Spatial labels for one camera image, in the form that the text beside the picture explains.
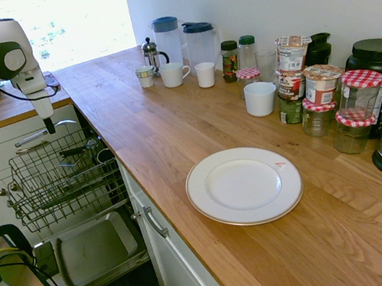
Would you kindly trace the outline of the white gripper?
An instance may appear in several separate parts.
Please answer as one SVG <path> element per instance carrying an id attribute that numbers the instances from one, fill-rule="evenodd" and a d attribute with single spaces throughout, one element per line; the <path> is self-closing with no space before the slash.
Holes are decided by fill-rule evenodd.
<path id="1" fill-rule="evenodd" d="M 37 114 L 43 118 L 48 134 L 54 134 L 55 126 L 51 121 L 54 109 L 46 91 L 46 81 L 39 67 L 27 72 L 20 73 L 11 79 L 12 85 L 30 100 Z"/>

